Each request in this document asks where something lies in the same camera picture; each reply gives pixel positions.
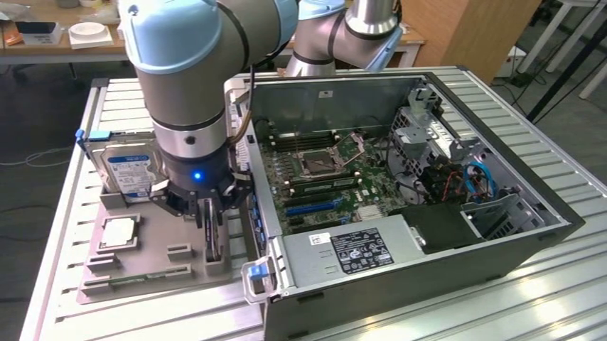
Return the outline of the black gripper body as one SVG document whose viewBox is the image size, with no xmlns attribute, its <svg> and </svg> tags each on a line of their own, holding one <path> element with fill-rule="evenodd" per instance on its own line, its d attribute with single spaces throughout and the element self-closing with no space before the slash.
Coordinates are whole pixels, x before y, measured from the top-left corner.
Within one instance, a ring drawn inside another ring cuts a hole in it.
<svg viewBox="0 0 607 341">
<path fill-rule="evenodd" d="M 212 201 L 212 188 L 224 179 L 228 182 L 234 179 L 226 152 L 214 152 L 197 158 L 182 158 L 164 152 L 162 167 L 169 181 L 164 190 L 196 192 L 197 203 L 204 199 Z M 213 202 L 212 208 L 216 212 L 224 211 L 214 209 Z"/>
</svg>

